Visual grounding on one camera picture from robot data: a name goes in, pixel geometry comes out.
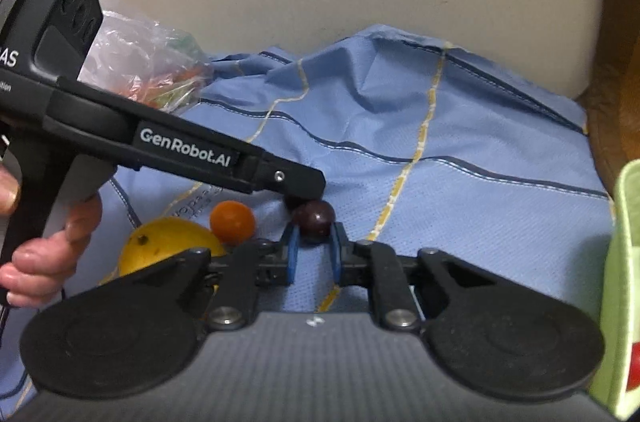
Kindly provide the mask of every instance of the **finger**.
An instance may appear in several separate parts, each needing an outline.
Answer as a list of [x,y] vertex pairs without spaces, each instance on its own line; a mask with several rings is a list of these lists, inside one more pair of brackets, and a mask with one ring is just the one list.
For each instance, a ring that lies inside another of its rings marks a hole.
[[20,186],[18,181],[0,166],[0,215],[10,215],[18,205]]
[[25,274],[60,274],[76,267],[89,240],[69,243],[62,231],[48,239],[29,240],[16,249],[12,263]]
[[77,242],[96,230],[102,218],[102,200],[94,195],[87,202],[71,209],[66,219],[66,238],[69,242]]
[[20,308],[37,308],[42,307],[49,303],[57,293],[47,294],[46,296],[33,297],[33,296],[25,296],[24,294],[17,294],[15,292],[9,292],[6,295],[7,302],[14,306]]
[[74,272],[75,269],[69,269],[51,276],[25,274],[18,271],[13,263],[7,263],[0,269],[0,285],[15,294],[43,297],[60,291]]

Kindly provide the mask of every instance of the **blue fabric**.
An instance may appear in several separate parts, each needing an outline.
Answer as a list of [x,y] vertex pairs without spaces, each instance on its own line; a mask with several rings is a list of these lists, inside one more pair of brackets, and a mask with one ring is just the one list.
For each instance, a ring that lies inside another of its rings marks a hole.
[[[489,60],[461,48],[443,54],[444,47],[377,26],[300,63],[276,48],[217,57],[218,77],[184,117],[247,139],[276,100],[290,99],[274,106],[254,142],[322,169],[326,199],[355,240],[376,224],[431,107],[426,147],[379,240],[401,255],[421,247],[447,251],[597,317],[612,218],[582,132],[584,111]],[[305,78],[309,90],[300,99]],[[162,214],[207,225],[217,202],[236,199],[254,210],[261,237],[276,239],[287,222],[271,192],[203,185],[174,203],[193,185],[150,169],[119,170],[101,191],[105,218],[69,293],[108,274],[132,229]],[[331,287],[327,248],[303,249],[295,284],[266,294],[261,306],[313,310]],[[342,291],[332,308],[366,307],[366,294],[356,289]],[[2,389],[22,373],[15,351],[29,316],[10,320],[0,351]],[[7,413],[16,399],[0,407]]]

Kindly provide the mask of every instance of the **silver bolt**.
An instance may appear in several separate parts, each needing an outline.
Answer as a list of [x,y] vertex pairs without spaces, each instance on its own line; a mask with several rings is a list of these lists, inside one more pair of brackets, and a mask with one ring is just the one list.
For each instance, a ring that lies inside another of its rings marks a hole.
[[218,307],[209,314],[209,322],[216,325],[232,325],[241,319],[240,310],[233,307]]
[[397,328],[405,328],[407,326],[413,325],[418,320],[418,318],[410,310],[406,310],[404,308],[396,308],[395,310],[391,310],[386,313],[385,320],[391,326],[396,326]]

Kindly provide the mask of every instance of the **clear plastic bag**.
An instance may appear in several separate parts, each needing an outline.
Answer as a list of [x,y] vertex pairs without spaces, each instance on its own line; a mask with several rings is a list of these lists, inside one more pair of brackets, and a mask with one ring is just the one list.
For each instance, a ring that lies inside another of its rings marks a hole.
[[78,80],[164,112],[195,104],[213,70],[193,36],[121,2],[100,3],[104,21]]

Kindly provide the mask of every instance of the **light green container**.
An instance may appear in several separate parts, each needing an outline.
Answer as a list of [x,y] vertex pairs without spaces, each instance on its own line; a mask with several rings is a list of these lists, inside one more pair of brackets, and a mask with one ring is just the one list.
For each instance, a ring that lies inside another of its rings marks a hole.
[[640,342],[640,160],[624,167],[614,198],[616,230],[605,264],[600,315],[606,352],[590,393],[626,420],[640,407],[640,388],[626,391],[631,346]]

